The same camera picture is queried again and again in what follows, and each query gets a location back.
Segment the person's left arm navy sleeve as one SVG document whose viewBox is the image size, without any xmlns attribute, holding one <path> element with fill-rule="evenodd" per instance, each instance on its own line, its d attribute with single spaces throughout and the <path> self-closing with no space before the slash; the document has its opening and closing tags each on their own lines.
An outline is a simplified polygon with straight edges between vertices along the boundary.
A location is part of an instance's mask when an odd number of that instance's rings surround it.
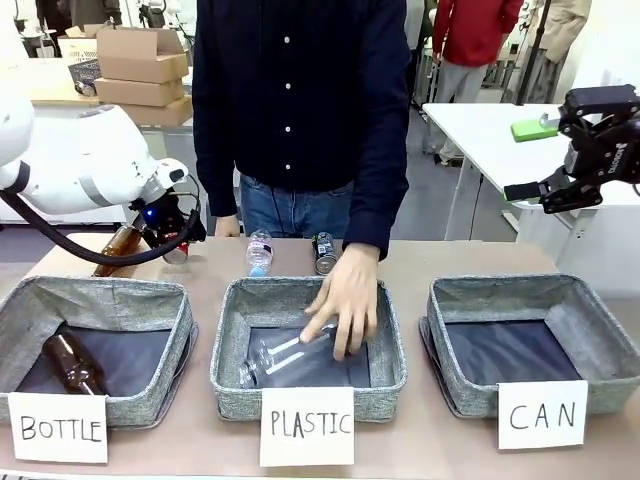
<svg viewBox="0 0 640 480">
<path fill-rule="evenodd" d="M 387 257 L 408 190 L 405 16 L 406 0 L 371 0 L 357 63 L 358 159 L 344 250 L 362 250 L 374 262 Z"/>
</svg>

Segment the person's arm navy sleeve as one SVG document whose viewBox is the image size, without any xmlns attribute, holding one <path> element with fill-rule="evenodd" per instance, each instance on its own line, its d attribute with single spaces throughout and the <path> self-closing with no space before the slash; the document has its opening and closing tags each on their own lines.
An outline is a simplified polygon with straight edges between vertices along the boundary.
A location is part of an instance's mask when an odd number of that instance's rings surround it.
<svg viewBox="0 0 640 480">
<path fill-rule="evenodd" d="M 193 138 L 198 178 L 211 214 L 217 218 L 237 213 L 234 196 L 232 133 L 226 82 L 217 43 L 214 0 L 197 0 L 192 81 Z"/>
<path fill-rule="evenodd" d="M 358 159 L 344 250 L 362 250 L 374 262 L 387 257 L 408 190 L 405 16 L 406 0 L 371 0 L 357 63 Z"/>
</svg>

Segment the white paper sign bottle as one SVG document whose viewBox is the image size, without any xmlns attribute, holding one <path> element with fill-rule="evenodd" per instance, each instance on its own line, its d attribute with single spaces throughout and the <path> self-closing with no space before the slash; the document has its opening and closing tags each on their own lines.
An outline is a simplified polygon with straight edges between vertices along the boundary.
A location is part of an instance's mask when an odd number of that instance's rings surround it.
<svg viewBox="0 0 640 480">
<path fill-rule="evenodd" d="M 108 462 L 104 396 L 14 392 L 8 395 L 8 407 L 16 459 Z"/>
</svg>

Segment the person in red jacket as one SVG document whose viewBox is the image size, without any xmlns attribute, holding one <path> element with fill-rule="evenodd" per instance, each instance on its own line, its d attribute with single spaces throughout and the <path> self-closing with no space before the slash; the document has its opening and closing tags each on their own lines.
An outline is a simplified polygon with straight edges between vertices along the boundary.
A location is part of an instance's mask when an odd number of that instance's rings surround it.
<svg viewBox="0 0 640 480">
<path fill-rule="evenodd" d="M 437 103 L 474 103 L 488 67 L 514 29 L 524 0 L 438 0 L 432 58 Z"/>
</svg>

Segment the person's right hand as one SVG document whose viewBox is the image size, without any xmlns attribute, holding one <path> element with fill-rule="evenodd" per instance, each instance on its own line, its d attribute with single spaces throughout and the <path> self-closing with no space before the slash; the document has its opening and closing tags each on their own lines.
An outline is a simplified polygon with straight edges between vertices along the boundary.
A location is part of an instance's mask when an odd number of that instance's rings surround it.
<svg viewBox="0 0 640 480">
<path fill-rule="evenodd" d="M 237 238 L 241 236 L 241 227 L 235 215 L 217 217 L 214 235 L 223 238 Z"/>
</svg>

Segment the person's torso navy shirt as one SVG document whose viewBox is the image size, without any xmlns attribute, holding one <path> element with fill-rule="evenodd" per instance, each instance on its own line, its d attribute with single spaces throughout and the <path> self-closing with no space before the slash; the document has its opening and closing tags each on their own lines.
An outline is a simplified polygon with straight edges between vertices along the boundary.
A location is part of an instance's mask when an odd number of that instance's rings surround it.
<svg viewBox="0 0 640 480">
<path fill-rule="evenodd" d="M 234 172 L 327 191 L 355 180 L 371 0 L 214 0 Z"/>
</svg>

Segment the black drink can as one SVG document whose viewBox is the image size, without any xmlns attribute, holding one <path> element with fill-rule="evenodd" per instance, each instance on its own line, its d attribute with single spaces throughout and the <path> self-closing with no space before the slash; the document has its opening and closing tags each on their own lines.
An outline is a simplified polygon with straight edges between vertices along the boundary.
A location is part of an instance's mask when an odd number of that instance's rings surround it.
<svg viewBox="0 0 640 480">
<path fill-rule="evenodd" d="M 312 237 L 315 270 L 319 275 L 328 275 L 337 262 L 333 237 L 327 232 L 319 232 Z"/>
</svg>

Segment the white paper sign plastic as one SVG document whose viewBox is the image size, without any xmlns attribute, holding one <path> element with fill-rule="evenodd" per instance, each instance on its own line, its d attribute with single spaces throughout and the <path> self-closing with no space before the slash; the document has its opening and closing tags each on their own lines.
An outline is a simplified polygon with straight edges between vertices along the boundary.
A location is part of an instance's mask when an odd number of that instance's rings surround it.
<svg viewBox="0 0 640 480">
<path fill-rule="evenodd" d="M 294 387 L 261 395 L 261 467 L 355 463 L 354 389 Z"/>
</svg>

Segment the grey fabric basket can label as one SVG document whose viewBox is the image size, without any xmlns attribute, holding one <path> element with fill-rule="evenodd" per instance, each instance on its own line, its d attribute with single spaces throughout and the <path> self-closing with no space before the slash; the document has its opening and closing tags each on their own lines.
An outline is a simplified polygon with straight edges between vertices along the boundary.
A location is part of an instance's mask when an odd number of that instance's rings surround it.
<svg viewBox="0 0 640 480">
<path fill-rule="evenodd" d="M 622 411 L 640 389 L 640 349 L 574 275 L 435 279 L 418 322 L 450 411 L 495 418 L 507 382 L 584 380 L 590 415 Z"/>
</svg>

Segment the white side table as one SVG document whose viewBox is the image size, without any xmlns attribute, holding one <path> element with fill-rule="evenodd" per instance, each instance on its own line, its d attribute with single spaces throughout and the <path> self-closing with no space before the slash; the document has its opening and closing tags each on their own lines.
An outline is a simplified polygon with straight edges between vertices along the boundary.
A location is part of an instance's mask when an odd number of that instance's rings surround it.
<svg viewBox="0 0 640 480">
<path fill-rule="evenodd" d="M 509 103 L 426 103 L 423 111 L 463 154 L 444 238 L 468 239 L 479 185 L 499 193 L 512 184 L 541 180 L 561 165 L 568 140 L 553 137 L 517 143 L 510 127 L 555 109 L 553 105 Z M 582 257 L 592 260 L 610 228 L 640 232 L 640 197 L 632 187 L 611 182 L 602 187 L 603 204 L 574 213 L 546 215 L 538 205 L 519 202 L 516 240 L 535 245 L 561 269 L 573 270 Z"/>
</svg>

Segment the clear plastic bottle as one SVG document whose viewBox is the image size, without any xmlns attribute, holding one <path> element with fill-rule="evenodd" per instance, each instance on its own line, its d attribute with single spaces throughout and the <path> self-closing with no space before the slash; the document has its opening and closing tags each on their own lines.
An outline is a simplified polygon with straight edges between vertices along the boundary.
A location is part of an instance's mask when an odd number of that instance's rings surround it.
<svg viewBox="0 0 640 480">
<path fill-rule="evenodd" d="M 245 389 L 311 386 L 334 362 L 336 324 L 325 325 L 310 342 L 300 328 L 260 327 L 250 334 L 240 384 Z"/>
</svg>

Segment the open cardboard box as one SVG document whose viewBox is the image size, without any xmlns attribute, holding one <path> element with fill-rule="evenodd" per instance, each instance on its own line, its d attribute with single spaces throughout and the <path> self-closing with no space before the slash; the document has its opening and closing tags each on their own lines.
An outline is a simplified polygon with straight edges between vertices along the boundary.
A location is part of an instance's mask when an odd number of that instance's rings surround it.
<svg viewBox="0 0 640 480">
<path fill-rule="evenodd" d="M 185 49 L 174 30 L 110 27 L 100 29 L 96 40 L 105 79 L 162 84 L 189 73 Z"/>
</svg>

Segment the grey fabric basket bottle label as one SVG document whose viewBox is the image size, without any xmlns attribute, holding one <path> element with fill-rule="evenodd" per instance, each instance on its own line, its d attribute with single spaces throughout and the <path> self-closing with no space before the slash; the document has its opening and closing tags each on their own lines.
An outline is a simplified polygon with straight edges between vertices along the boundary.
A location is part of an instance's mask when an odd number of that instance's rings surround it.
<svg viewBox="0 0 640 480">
<path fill-rule="evenodd" d="M 0 302 L 0 425 L 10 393 L 64 391 L 42 355 L 68 332 L 102 367 L 107 425 L 148 429 L 166 416 L 198 336 L 179 284 L 127 278 L 34 276 Z"/>
</svg>

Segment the stack of cardboard boxes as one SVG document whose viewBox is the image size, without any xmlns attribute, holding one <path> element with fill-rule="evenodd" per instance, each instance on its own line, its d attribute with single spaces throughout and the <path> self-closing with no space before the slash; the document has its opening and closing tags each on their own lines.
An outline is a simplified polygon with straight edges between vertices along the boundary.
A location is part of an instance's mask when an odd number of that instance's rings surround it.
<svg viewBox="0 0 640 480">
<path fill-rule="evenodd" d="M 0 109 L 14 101 L 28 100 L 32 105 L 82 105 L 100 101 L 98 95 L 78 94 L 68 66 L 62 59 L 29 59 L 16 68 L 0 72 Z"/>
</svg>

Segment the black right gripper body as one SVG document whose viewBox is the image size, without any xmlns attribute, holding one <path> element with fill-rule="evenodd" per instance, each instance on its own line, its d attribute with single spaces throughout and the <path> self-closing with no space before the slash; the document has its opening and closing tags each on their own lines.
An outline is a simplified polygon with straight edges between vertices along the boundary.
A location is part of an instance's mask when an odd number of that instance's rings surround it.
<svg viewBox="0 0 640 480">
<path fill-rule="evenodd" d="M 592 123 L 579 119 L 570 125 L 566 173 L 577 180 L 596 179 L 601 184 L 640 183 L 640 115 L 610 115 Z"/>
</svg>

